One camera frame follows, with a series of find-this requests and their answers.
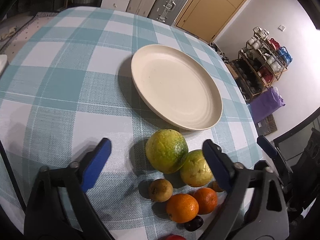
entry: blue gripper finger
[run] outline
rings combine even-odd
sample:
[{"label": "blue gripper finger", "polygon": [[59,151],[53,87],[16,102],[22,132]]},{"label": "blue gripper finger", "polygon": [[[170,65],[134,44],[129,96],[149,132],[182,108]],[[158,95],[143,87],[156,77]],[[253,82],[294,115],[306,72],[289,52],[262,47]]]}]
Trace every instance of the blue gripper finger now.
[{"label": "blue gripper finger", "polygon": [[107,138],[103,138],[97,147],[90,153],[93,153],[93,158],[90,160],[82,174],[81,188],[84,192],[93,188],[96,183],[111,154],[111,141]]},{"label": "blue gripper finger", "polygon": [[222,153],[221,148],[211,140],[205,140],[202,144],[202,152],[219,187],[229,192],[232,188],[234,176],[233,163],[229,157]]}]

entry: screw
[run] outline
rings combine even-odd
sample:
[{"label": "screw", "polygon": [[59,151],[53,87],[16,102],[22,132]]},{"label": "screw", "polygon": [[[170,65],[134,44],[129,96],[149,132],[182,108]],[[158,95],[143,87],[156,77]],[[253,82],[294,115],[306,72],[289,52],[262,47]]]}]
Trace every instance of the screw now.
[{"label": "screw", "polygon": [[233,165],[234,165],[237,169],[243,169],[243,168],[244,168],[244,166],[243,166],[242,163],[234,163]]},{"label": "screw", "polygon": [[79,162],[72,162],[69,164],[70,168],[78,168],[79,167]]},{"label": "screw", "polygon": [[41,172],[47,171],[48,169],[49,169],[49,167],[48,167],[48,166],[45,166],[45,165],[40,167],[40,171],[41,171]]},{"label": "screw", "polygon": [[270,167],[265,167],[264,169],[266,170],[266,172],[273,173],[273,169],[271,169]]}]

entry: plate rim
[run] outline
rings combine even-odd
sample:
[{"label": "plate rim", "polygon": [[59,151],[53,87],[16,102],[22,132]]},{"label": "plate rim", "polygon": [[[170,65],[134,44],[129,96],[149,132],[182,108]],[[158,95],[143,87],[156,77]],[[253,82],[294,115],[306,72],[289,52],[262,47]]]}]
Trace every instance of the plate rim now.
[{"label": "plate rim", "polygon": [[139,86],[137,85],[137,83],[136,83],[136,81],[135,81],[134,75],[133,75],[132,62],[133,62],[133,59],[134,59],[136,53],[137,53],[139,50],[141,50],[141,49],[143,49],[143,48],[145,48],[145,47],[159,47],[159,46],[160,46],[160,47],[167,47],[167,48],[176,50],[176,51],[178,51],[179,53],[183,53],[185,56],[189,57],[189,58],[191,59],[191,61],[193,61],[194,63],[196,63],[196,64],[198,64],[199,66],[201,66],[201,68],[205,71],[206,75],[209,75],[209,77],[212,79],[212,76],[207,72],[207,70],[206,70],[201,64],[199,64],[195,59],[193,59],[193,58],[192,58],[191,56],[189,56],[188,54],[182,52],[181,50],[172,48],[172,47],[170,47],[170,46],[162,45],[162,44],[149,44],[149,45],[143,46],[143,47],[141,47],[140,49],[138,49],[138,50],[134,53],[134,55],[132,56],[132,60],[131,60],[131,77],[132,77],[133,84],[134,84],[134,86],[135,86],[135,88],[136,88],[139,96],[142,98],[142,100],[144,101],[144,103],[145,103],[156,115],[158,115],[160,118],[164,119],[165,121],[167,121],[168,123],[170,123],[170,124],[172,124],[172,125],[174,125],[174,126],[176,126],[176,127],[179,127],[179,128],[185,129],[185,130],[190,130],[190,131],[202,131],[202,130],[208,130],[208,129],[212,128],[213,126],[215,126],[215,125],[220,121],[220,119],[221,119],[222,112],[223,112],[223,103],[222,103],[222,97],[221,97],[220,91],[219,91],[219,89],[218,89],[218,87],[217,87],[217,84],[214,82],[213,79],[212,79],[212,81],[213,81],[214,85],[216,86],[216,88],[217,88],[217,90],[218,90],[218,93],[219,93],[219,98],[220,98],[220,102],[221,102],[221,113],[220,113],[220,116],[219,116],[218,120],[217,120],[213,125],[208,126],[208,127],[206,127],[206,128],[200,128],[200,129],[199,129],[199,128],[186,127],[186,126],[183,126],[183,125],[181,125],[181,124],[178,124],[178,123],[176,123],[176,122],[174,122],[174,121],[166,118],[166,117],[163,116],[159,111],[157,111],[157,110],[148,102],[148,100],[143,96],[143,94],[141,93],[141,91],[140,91],[140,89],[139,89]]}]

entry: orange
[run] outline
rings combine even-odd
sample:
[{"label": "orange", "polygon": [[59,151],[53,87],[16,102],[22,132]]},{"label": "orange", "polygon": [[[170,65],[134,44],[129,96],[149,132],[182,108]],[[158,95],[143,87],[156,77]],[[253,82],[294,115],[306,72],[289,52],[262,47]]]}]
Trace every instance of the orange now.
[{"label": "orange", "polygon": [[177,223],[193,220],[199,211],[196,199],[188,194],[173,195],[167,202],[166,212],[169,218]]},{"label": "orange", "polygon": [[198,189],[193,197],[199,203],[199,215],[209,214],[211,213],[218,203],[217,193],[208,187],[203,187]]}]

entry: green citrus fruit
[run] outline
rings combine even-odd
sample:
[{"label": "green citrus fruit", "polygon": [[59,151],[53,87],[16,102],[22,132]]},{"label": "green citrus fruit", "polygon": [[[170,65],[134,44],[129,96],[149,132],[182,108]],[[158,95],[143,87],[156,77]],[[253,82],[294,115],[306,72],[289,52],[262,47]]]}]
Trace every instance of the green citrus fruit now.
[{"label": "green citrus fruit", "polygon": [[163,173],[173,173],[186,160],[188,145],[181,133],[167,129],[155,132],[146,143],[146,155],[151,165]]},{"label": "green citrus fruit", "polygon": [[187,159],[180,169],[180,176],[183,182],[191,187],[202,187],[210,182],[213,175],[202,150],[194,150],[187,154]]}]

